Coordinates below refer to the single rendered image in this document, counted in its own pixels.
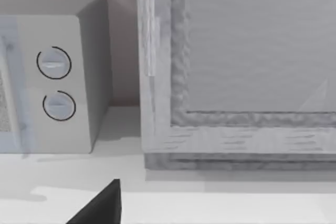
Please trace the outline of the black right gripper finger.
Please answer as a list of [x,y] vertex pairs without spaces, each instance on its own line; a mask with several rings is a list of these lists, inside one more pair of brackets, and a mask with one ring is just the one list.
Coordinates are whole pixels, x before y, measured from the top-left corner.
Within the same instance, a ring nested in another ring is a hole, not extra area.
[[120,179],[114,179],[66,224],[121,224]]

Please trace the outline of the pale microwave oven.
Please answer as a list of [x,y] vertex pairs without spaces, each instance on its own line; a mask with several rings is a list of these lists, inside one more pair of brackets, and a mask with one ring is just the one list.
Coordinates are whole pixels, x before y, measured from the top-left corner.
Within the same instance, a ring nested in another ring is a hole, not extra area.
[[90,153],[111,80],[107,0],[0,0],[0,154]]

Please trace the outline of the small microwave knob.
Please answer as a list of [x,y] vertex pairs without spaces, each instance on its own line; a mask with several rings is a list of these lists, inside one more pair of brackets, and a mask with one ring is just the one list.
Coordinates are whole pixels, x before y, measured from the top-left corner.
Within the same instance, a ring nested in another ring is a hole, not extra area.
[[45,114],[59,122],[70,120],[76,112],[76,103],[71,95],[64,91],[56,91],[43,98]]

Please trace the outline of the large microwave knob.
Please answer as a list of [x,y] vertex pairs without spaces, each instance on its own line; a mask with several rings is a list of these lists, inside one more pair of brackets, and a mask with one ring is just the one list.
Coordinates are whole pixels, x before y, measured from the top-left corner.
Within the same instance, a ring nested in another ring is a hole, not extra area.
[[40,73],[48,79],[60,80],[71,72],[72,62],[65,50],[51,46],[40,51],[36,57]]

